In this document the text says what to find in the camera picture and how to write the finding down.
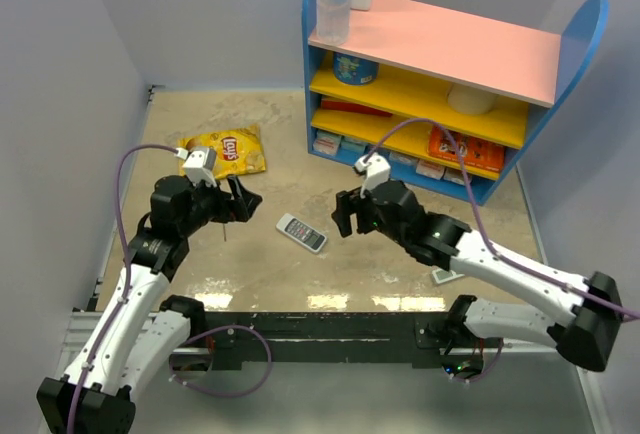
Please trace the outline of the wide white remote control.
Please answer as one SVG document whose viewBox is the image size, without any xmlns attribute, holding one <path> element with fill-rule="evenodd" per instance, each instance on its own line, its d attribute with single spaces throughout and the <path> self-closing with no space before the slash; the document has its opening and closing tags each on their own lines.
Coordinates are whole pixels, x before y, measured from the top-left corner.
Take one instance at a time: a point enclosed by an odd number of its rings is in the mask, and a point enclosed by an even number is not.
<svg viewBox="0 0 640 434">
<path fill-rule="evenodd" d="M 319 254 L 327 237 L 291 214 L 284 214 L 276 223 L 276 230 L 313 254 Z"/>
</svg>

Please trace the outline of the slim white remote control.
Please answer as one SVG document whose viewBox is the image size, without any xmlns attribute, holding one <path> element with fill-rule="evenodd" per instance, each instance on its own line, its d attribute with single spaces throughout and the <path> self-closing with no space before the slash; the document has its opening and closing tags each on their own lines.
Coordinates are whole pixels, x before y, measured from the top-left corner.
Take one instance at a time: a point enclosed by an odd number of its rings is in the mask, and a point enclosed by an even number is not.
<svg viewBox="0 0 640 434">
<path fill-rule="evenodd" d="M 463 274 L 459 274 L 454 271 L 446 271 L 441 268 L 434 269 L 431 272 L 431 275 L 436 285 L 443 285 L 464 278 Z"/>
</svg>

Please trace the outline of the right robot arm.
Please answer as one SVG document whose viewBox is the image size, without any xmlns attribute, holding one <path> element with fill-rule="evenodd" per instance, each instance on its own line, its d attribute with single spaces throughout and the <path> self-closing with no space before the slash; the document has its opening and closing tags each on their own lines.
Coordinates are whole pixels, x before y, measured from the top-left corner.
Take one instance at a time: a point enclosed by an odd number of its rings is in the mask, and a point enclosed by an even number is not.
<svg viewBox="0 0 640 434">
<path fill-rule="evenodd" d="M 517 339 L 552 347 L 588 371 L 606 369 L 623 322 L 611 276 L 596 271 L 584 277 L 502 247 L 489 249 L 468 224 L 425 210 L 401 181 L 368 192 L 338 192 L 332 219 L 343 237 L 377 231 L 421 264 L 474 277 L 518 298 L 516 304 L 501 304 L 459 297 L 445 323 L 452 344 Z"/>
</svg>

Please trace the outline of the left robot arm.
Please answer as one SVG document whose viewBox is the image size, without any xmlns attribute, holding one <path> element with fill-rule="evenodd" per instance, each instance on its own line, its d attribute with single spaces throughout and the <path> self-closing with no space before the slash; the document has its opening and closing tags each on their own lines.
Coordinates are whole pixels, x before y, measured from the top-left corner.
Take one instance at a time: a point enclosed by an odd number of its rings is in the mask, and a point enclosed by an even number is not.
<svg viewBox="0 0 640 434">
<path fill-rule="evenodd" d="M 188 239 L 209 223 L 247 222 L 260 195 L 235 176 L 230 189 L 185 176 L 155 183 L 150 211 L 127 246 L 127 265 L 81 352 L 36 399 L 52 433 L 126 433 L 144 390 L 181 344 L 207 334 L 202 302 L 162 296 L 189 252 Z"/>
</svg>

